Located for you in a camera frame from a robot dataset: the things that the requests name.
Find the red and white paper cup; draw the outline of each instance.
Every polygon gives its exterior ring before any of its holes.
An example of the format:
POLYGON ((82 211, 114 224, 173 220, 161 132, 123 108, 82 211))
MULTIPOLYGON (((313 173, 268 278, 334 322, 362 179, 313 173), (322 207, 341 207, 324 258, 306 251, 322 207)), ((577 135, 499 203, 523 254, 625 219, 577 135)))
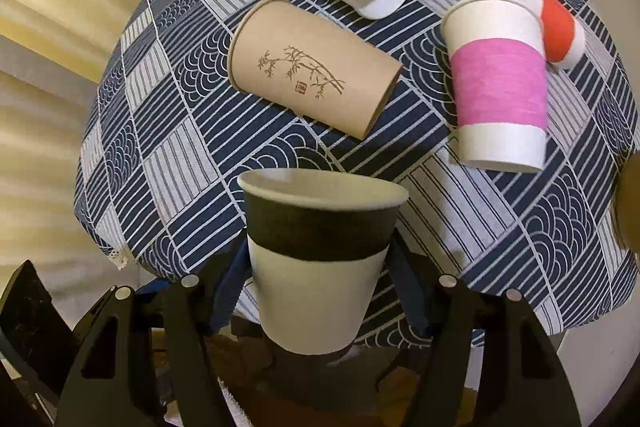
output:
POLYGON ((542 20, 546 58, 570 70, 584 54, 584 29, 559 0, 517 0, 542 20))
POLYGON ((458 110, 460 163, 537 172, 546 149, 540 20, 516 0, 463 0, 442 20, 458 110))

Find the tablecloth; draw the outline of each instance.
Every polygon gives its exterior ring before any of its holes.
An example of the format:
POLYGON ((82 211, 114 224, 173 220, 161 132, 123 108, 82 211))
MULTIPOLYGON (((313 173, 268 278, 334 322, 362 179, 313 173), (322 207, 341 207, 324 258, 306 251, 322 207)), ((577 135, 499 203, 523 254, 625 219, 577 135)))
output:
MULTIPOLYGON (((410 194, 398 229, 412 251, 478 291, 520 289, 548 333, 620 306, 635 280, 612 197, 640 144, 625 69, 590 0, 561 0, 586 32, 571 71, 548 68, 545 169, 460 166, 449 59, 440 33, 459 0, 406 0, 379 21, 339 0, 289 0, 404 64, 364 141, 237 92, 231 35, 259 0, 142 0, 110 58, 82 142, 75 214, 114 260, 130 250, 161 277, 197 271, 244 227, 247 169, 333 169, 398 182, 410 194)), ((252 281, 239 310, 256 319, 252 281)), ((481 332, 476 343, 481 342, 481 332)), ((357 342, 428 342, 380 274, 357 342)))

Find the black and white paper cup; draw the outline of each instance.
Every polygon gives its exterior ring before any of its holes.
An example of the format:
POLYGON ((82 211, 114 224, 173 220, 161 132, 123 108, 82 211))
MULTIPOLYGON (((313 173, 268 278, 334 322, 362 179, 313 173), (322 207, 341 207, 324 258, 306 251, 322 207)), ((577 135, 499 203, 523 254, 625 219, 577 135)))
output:
POLYGON ((248 171, 238 184, 264 332, 301 355, 348 346, 407 191, 376 178, 312 169, 248 171))

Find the bamboo illustration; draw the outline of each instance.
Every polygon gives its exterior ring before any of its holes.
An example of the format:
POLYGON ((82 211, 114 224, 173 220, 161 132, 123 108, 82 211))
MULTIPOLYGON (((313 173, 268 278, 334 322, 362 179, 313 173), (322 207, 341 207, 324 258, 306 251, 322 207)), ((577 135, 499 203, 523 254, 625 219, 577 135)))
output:
POLYGON ((288 62, 291 65, 287 73, 285 73, 287 78, 292 80, 293 75, 301 69, 308 71, 311 87, 318 88, 316 98, 324 98, 324 88, 326 86, 333 87, 339 94, 344 91, 344 80, 335 78, 331 71, 315 58, 293 46, 285 48, 284 54, 283 58, 271 58, 270 52, 268 50, 265 51, 264 55, 258 60, 258 69, 262 71, 264 68, 267 77, 271 78, 278 62, 288 62))

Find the metal pin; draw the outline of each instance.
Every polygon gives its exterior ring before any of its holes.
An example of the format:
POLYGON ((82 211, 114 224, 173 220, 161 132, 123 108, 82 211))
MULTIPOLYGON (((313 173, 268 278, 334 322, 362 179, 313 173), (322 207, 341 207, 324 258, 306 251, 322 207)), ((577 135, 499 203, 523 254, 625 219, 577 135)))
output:
POLYGON ((128 299, 130 295, 131 295, 131 288, 127 286, 118 288, 118 290, 116 291, 116 299, 118 301, 124 301, 124 299, 128 299))
POLYGON ((516 290, 516 288, 509 288, 506 295, 511 302, 520 302, 522 300, 522 293, 516 290))
POLYGON ((445 288, 453 288, 456 284, 458 284, 458 280, 452 275, 448 274, 441 275, 438 279, 438 282, 440 283, 440 286, 443 286, 445 288))
POLYGON ((182 286, 184 286, 185 288, 193 288, 194 286, 197 286, 199 282, 200 282, 200 278, 194 273, 185 275, 180 281, 182 286))

